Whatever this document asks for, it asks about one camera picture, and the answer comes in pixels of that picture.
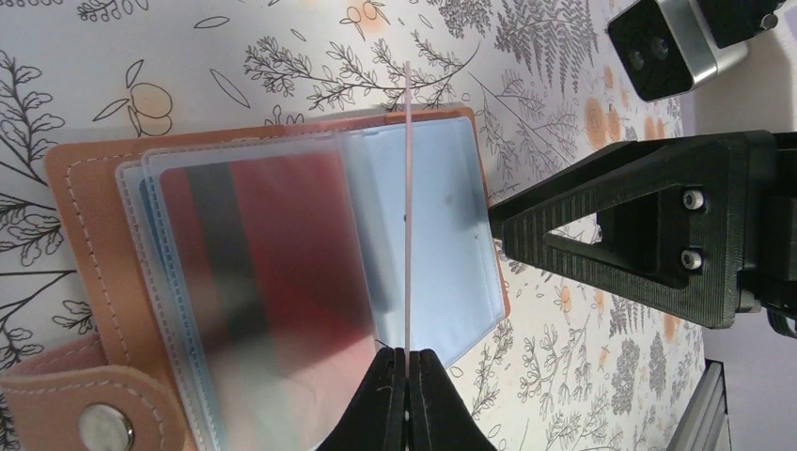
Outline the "brown leather card holder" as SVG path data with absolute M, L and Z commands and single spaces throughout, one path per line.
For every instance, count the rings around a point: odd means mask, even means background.
M 398 124 L 400 113 L 300 125 L 59 145 L 45 160 L 98 333 L 5 371 L 1 390 L 25 450 L 82 450 L 80 416 L 109 408 L 124 450 L 207 450 L 193 431 L 197 405 L 181 399 L 171 348 L 158 328 L 133 240 L 117 168 L 163 147 L 300 137 Z

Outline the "aluminium rail frame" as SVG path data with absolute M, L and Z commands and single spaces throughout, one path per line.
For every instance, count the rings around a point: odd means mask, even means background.
M 667 451 L 731 451 L 724 364 L 708 360 Z

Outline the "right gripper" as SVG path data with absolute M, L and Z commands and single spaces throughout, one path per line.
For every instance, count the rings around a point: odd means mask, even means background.
M 796 337 L 795 132 L 616 143 L 488 214 L 512 260 L 707 328 L 764 310 Z

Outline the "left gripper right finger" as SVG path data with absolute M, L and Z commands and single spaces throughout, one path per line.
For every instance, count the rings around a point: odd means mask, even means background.
M 433 350 L 410 353 L 407 448 L 483 451 L 495 446 L 477 426 Z

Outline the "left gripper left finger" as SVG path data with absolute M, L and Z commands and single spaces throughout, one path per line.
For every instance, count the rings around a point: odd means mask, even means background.
M 319 451 L 389 451 L 406 447 L 405 352 L 382 348 Z

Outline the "red VIP card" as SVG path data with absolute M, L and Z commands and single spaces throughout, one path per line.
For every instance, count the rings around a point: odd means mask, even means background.
M 157 182 L 220 447 L 313 448 L 375 353 L 340 155 L 174 167 Z
M 405 114 L 405 212 L 404 212 L 404 361 L 405 377 L 410 377 L 412 346 L 412 204 L 413 204 L 413 114 L 412 68 L 404 63 L 404 114 Z

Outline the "floral table mat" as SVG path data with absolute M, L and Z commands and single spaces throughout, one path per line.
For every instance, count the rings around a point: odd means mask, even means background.
M 620 1 L 5 1 L 1 366 L 97 325 L 42 159 L 59 143 L 309 122 L 414 97 L 476 114 L 497 201 L 623 138 L 681 132 L 603 34 Z M 699 328 L 516 262 L 511 311 L 453 367 L 506 450 L 663 450 L 704 368 Z

